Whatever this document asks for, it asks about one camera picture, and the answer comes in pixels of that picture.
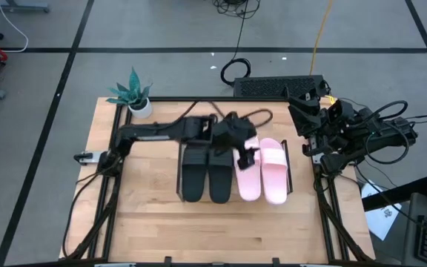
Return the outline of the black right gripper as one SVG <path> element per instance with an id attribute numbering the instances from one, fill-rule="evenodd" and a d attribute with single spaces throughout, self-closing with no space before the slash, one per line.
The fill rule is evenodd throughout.
<path id="1" fill-rule="evenodd" d="M 287 101 L 294 107 L 289 108 L 299 136 L 310 136 L 319 130 L 321 145 L 347 145 L 347 125 L 349 122 L 331 124 L 328 121 L 328 109 L 320 109 L 320 95 L 316 89 L 300 96 L 295 96 L 287 91 Z"/>

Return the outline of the black perforated computer case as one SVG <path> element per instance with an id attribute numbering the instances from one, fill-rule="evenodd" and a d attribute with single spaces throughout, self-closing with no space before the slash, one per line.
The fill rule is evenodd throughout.
<path id="1" fill-rule="evenodd" d="M 301 97 L 307 93 L 324 96 L 330 91 L 322 75 L 246 77 L 234 81 L 235 97 L 285 98 L 287 95 Z"/>

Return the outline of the silver metal bracket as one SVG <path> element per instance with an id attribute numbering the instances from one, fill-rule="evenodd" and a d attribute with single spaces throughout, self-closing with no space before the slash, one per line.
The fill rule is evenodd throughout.
<path id="1" fill-rule="evenodd" d="M 312 136 L 311 138 L 310 138 L 310 145 L 311 145 L 311 149 L 312 150 L 315 150 L 315 149 L 317 149 L 318 148 L 318 145 L 317 145 L 317 138 L 315 137 L 315 136 Z M 313 161 L 313 163 L 315 164 L 315 165 L 319 165 L 320 164 L 320 159 L 322 158 L 322 156 L 323 156 L 323 153 L 322 152 L 317 152 L 317 153 L 315 153 L 314 155 L 312 155 L 311 156 L 311 158 L 312 158 L 312 161 Z"/>
<path id="2" fill-rule="evenodd" d="M 80 165 L 98 163 L 103 151 L 83 151 L 80 154 L 75 154 L 73 159 Z"/>

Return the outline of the white paper sheet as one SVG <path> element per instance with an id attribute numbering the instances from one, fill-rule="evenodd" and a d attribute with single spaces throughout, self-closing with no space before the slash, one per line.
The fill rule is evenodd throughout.
<path id="1" fill-rule="evenodd" d="M 364 184 L 361 189 L 362 199 L 383 191 L 380 186 L 375 185 L 374 183 L 372 184 L 375 186 L 375 188 L 372 187 L 369 183 Z M 394 204 L 394 207 L 387 205 L 383 208 L 367 211 L 365 213 L 365 217 L 369 231 L 380 240 L 384 241 L 389 231 L 391 230 L 394 221 L 400 214 L 397 209 L 401 209 L 401 204 Z"/>

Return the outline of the wooden shelf with black frame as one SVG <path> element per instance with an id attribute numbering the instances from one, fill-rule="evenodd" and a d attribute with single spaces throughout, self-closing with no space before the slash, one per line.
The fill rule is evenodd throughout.
<path id="1" fill-rule="evenodd" d="M 250 139 L 247 141 L 246 146 L 248 148 L 251 148 L 251 147 L 258 147 L 259 148 L 259 142 L 260 141 L 258 139 L 253 138 L 253 139 Z M 294 190 L 293 190 L 293 178 L 292 178 L 292 173 L 291 173 L 291 164 L 290 164 L 289 155 L 288 155 L 288 142 L 284 139 L 284 140 L 280 141 L 279 143 L 281 144 L 283 150 L 285 151 L 285 155 L 286 155 L 286 159 L 287 159 L 287 163 L 288 163 L 287 183 L 288 183 L 288 195 L 289 195 Z M 182 155 L 183 155 L 183 151 L 185 149 L 185 146 L 186 145 L 180 145 L 179 146 L 179 153 L 178 153 L 179 159 L 178 159 L 178 163 L 177 163 L 177 174 L 176 174 L 176 194 L 178 195 L 179 199 L 183 202 L 186 202 L 182 196 Z M 206 176 L 205 176 L 205 181 L 209 181 L 209 179 L 208 179 L 208 162 L 207 162 L 207 172 L 206 172 Z M 232 183 L 233 182 L 237 183 L 236 172 L 235 172 L 235 167 L 234 167 L 234 157 L 233 157 L 233 179 L 232 179 Z M 263 194 L 265 196 L 265 192 L 263 189 L 262 175 L 261 175 L 261 186 L 262 186 L 261 195 Z"/>

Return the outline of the black slide sandal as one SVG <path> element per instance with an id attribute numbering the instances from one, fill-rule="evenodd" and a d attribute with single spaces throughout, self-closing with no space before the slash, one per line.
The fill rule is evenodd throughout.
<path id="1" fill-rule="evenodd" d="M 209 150 L 208 179 L 211 201 L 216 204 L 226 203 L 231 196 L 231 184 L 233 179 L 232 151 L 221 154 L 214 149 Z"/>
<path id="2" fill-rule="evenodd" d="M 207 172 L 208 149 L 186 145 L 182 155 L 182 196 L 186 202 L 202 198 Z"/>

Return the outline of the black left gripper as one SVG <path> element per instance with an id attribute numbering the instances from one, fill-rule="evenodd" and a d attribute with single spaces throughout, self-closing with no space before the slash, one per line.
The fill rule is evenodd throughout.
<path id="1" fill-rule="evenodd" d="M 222 121 L 216 123 L 213 126 L 212 134 L 212 148 L 238 150 L 237 165 L 240 170 L 245 170 L 250 166 L 250 158 L 260 160 L 260 148 L 245 149 L 245 142 L 257 135 L 256 127 L 249 119 L 240 117 L 236 111 L 231 111 Z"/>

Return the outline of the grey desk foot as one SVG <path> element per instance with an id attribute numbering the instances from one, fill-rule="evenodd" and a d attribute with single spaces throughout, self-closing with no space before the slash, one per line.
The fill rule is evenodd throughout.
<path id="1" fill-rule="evenodd" d="M 39 0 L 0 0 L 0 11 L 9 13 L 50 12 L 50 5 Z"/>

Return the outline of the green plant in white pot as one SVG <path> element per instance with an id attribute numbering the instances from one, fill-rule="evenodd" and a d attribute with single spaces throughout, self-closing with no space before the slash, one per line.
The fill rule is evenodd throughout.
<path id="1" fill-rule="evenodd" d="M 138 119 L 147 119 L 153 112 L 150 102 L 150 88 L 153 84 L 142 87 L 140 78 L 134 67 L 131 68 L 128 77 L 128 86 L 116 83 L 116 87 L 108 88 L 115 95 L 106 99 L 106 102 L 115 105 L 126 106 L 132 116 Z"/>

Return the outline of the pink slide sandal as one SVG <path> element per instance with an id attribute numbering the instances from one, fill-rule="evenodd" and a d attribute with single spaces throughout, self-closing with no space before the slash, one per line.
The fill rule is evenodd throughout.
<path id="1" fill-rule="evenodd" d="M 261 139 L 259 147 L 265 198 L 270 204 L 283 204 L 288 195 L 288 163 L 285 151 L 281 144 L 272 138 Z"/>
<path id="2" fill-rule="evenodd" d="M 239 195 L 244 201 L 255 201 L 261 196 L 261 156 L 260 160 L 254 160 L 254 164 L 245 170 L 240 170 L 237 165 L 239 159 L 238 150 L 233 149 L 234 167 L 236 172 L 236 180 L 238 185 Z"/>

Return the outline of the black bar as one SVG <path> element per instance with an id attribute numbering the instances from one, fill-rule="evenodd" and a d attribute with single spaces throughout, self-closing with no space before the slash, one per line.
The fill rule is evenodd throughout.
<path id="1" fill-rule="evenodd" d="M 411 199 L 413 193 L 419 193 L 427 197 L 427 177 L 365 197 L 362 199 L 363 208 L 365 211 L 373 211 L 387 205 L 406 202 Z"/>

